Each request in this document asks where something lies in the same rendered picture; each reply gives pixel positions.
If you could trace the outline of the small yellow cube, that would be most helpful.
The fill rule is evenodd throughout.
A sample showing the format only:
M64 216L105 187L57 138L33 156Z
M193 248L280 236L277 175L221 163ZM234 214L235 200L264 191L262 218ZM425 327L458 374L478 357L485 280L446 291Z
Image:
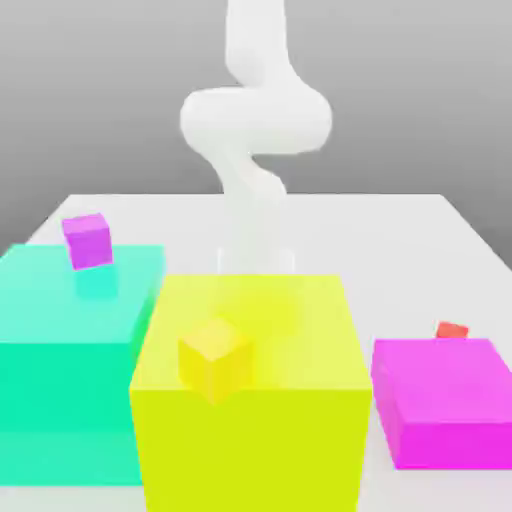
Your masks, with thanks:
M218 404L251 385L253 345L233 324L214 317L178 341L182 382Z

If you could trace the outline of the small red cube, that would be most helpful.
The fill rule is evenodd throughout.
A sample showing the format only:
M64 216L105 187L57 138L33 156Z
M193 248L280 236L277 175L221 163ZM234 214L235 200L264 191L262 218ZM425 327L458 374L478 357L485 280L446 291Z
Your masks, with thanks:
M464 339L468 337L469 328L465 325L442 321L438 324L436 338Z

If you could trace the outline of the small purple cube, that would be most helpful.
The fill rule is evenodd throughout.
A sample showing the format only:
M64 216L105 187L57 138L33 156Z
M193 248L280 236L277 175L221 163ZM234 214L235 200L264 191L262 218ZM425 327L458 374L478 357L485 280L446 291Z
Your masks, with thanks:
M61 225L75 271L113 263L110 228L101 213L64 218Z

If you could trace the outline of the large magenta box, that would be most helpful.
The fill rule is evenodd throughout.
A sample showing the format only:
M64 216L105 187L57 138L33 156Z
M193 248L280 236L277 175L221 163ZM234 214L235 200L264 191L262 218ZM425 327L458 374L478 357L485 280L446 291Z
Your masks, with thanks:
M371 378L394 466L512 470L512 371L488 339L378 339Z

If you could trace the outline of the large teal box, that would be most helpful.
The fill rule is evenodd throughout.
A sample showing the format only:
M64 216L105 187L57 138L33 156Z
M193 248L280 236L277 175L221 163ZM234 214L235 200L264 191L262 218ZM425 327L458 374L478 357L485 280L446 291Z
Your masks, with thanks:
M129 385L164 273L158 245L0 256L0 486L140 484Z

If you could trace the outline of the large yellow box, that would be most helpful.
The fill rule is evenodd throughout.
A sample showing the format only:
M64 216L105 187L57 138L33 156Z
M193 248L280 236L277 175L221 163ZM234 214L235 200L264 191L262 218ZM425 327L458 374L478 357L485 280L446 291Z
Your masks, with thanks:
M222 317L251 385L210 404L178 341ZM168 275L130 384L147 512L356 512L372 386L336 275Z

